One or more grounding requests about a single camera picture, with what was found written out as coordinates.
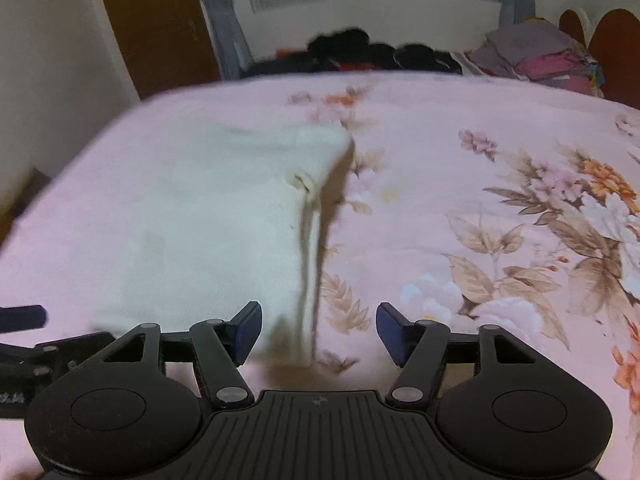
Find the silver screw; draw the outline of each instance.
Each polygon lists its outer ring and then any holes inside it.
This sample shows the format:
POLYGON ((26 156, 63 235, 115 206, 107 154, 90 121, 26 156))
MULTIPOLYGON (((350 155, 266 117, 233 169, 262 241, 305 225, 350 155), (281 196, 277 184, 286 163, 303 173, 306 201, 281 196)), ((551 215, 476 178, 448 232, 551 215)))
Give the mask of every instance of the silver screw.
POLYGON ((232 404, 233 402, 240 402, 245 400, 249 396, 247 390, 244 388, 238 388, 237 386, 227 386, 221 388, 216 393, 216 397, 225 404, 232 404))
POLYGON ((49 368, 48 366, 38 366, 37 368, 33 369, 32 374, 36 377, 40 377, 42 375, 47 375, 48 373, 50 373, 50 371, 51 368, 49 368))
POLYGON ((399 402, 417 402, 422 398, 422 392, 418 388, 403 386, 393 390, 391 396, 399 402))

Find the logo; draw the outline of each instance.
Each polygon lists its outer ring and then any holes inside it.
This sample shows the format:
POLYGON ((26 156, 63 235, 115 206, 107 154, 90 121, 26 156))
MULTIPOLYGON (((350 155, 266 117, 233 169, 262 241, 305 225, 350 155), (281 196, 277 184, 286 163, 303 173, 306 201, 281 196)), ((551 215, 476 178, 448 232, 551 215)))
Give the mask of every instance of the logo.
POLYGON ((327 399, 326 397, 323 397, 322 395, 318 395, 315 399, 311 399, 311 402, 314 403, 316 406, 324 406, 326 403, 329 402, 329 399, 327 399))

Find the bed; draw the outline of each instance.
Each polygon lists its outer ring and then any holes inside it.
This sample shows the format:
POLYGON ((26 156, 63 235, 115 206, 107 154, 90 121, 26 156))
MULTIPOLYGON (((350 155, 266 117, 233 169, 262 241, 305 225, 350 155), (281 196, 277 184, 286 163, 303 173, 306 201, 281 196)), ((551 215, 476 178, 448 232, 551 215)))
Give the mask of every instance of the bed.
MULTIPOLYGON (((415 73, 261 78, 172 92, 143 108, 253 130, 337 123, 353 136, 350 164, 322 198, 315 362, 249 361, 241 371, 252 390, 384 394, 398 369, 375 332, 382 301, 458 332, 500 324, 607 403, 615 425, 599 472, 640 475, 638 110, 514 80, 415 73)), ((89 330, 91 276, 78 297, 76 277, 59 276, 46 298, 32 285, 61 257, 57 234, 76 221, 65 204, 97 185, 94 164, 117 160, 120 184, 146 178, 127 153, 153 131, 118 131, 102 134, 14 227, 0 255, 0 304, 43 303, 50 322, 1 342, 89 330)), ((156 163, 166 155, 149 154, 156 163)), ((174 376, 192 384, 183 369, 174 376)), ((1 421, 0 441, 2 480, 37 470, 20 422, 1 421)))

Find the brown door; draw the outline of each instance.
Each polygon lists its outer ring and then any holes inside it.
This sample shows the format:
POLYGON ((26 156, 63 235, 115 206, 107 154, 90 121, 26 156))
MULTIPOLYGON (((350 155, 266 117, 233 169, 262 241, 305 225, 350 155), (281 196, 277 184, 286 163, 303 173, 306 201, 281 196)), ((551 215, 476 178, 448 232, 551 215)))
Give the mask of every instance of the brown door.
POLYGON ((198 0, 103 0, 141 99, 220 80, 198 0))

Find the brown headboard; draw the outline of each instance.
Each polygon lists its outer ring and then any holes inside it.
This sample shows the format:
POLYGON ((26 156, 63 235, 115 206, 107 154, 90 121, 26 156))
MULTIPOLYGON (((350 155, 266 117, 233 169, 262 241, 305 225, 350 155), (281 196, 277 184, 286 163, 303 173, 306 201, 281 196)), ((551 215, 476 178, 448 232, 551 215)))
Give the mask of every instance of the brown headboard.
MULTIPOLYGON (((580 17, 566 10, 560 30, 586 46, 580 17)), ((604 96, 640 109, 640 20, 625 9, 610 10, 598 22, 588 46, 604 73, 604 96)))

